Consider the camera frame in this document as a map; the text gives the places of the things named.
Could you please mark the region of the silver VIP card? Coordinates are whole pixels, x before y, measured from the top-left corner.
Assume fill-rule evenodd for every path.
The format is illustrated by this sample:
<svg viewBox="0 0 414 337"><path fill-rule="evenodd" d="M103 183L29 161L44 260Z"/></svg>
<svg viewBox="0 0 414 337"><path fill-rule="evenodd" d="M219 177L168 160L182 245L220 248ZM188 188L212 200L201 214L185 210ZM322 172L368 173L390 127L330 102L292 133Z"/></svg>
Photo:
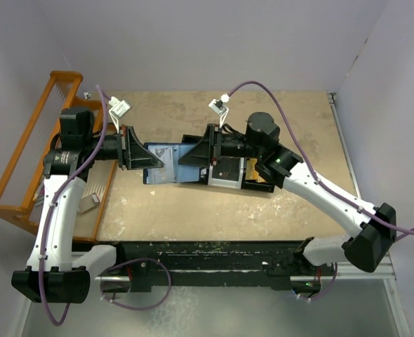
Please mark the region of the silver VIP card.
<svg viewBox="0 0 414 337"><path fill-rule="evenodd" d="M152 154L155 154L164 164L163 168L151 168L148 170L148 177L155 180L173 180L175 177L175 145L150 145L148 147Z"/></svg>

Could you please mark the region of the blue leather card holder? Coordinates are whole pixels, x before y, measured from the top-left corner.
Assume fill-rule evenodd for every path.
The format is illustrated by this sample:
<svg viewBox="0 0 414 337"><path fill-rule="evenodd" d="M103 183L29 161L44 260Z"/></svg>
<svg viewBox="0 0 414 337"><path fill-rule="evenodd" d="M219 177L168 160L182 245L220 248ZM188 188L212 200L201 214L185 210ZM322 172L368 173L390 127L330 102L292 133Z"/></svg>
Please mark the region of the blue leather card holder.
<svg viewBox="0 0 414 337"><path fill-rule="evenodd" d="M193 147L194 143L145 143L145 148L163 162L163 167L144 169L143 183L146 185L199 183L205 178L207 168L178 163L178 159Z"/></svg>

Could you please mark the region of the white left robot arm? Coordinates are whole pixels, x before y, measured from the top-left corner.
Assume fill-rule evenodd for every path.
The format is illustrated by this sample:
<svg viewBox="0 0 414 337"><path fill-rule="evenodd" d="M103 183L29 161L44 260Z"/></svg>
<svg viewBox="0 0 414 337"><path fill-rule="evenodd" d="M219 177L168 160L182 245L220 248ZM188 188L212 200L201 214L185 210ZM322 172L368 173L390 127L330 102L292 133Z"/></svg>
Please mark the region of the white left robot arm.
<svg viewBox="0 0 414 337"><path fill-rule="evenodd" d="M34 303L82 303L93 279L105 270L120 275L125 255L111 244L96 244L72 257L76 216L96 161L118 160L123 169L152 169L163 162L138 140L133 127L114 135L93 131L95 117L86 107L64 109L59 116L60 146L44 157L44 203L34 248L24 270L11 284Z"/></svg>

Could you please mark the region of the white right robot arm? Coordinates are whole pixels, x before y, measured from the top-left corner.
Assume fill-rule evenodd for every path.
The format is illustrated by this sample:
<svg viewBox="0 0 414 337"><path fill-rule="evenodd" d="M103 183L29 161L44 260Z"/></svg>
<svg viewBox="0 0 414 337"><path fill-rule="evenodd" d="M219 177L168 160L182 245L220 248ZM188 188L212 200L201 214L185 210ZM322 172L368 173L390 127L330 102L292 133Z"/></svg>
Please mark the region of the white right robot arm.
<svg viewBox="0 0 414 337"><path fill-rule="evenodd" d="M310 275L320 265L349 262L374 272L396 240L396 211L375 206L320 176L300 155L279 142L280 128L266 112L252 113L246 132L223 133L214 124L179 159L179 164L208 168L224 157L255 159L255 170L267 183L308 201L345 230L342 236L310 237L297 248L295 269Z"/></svg>

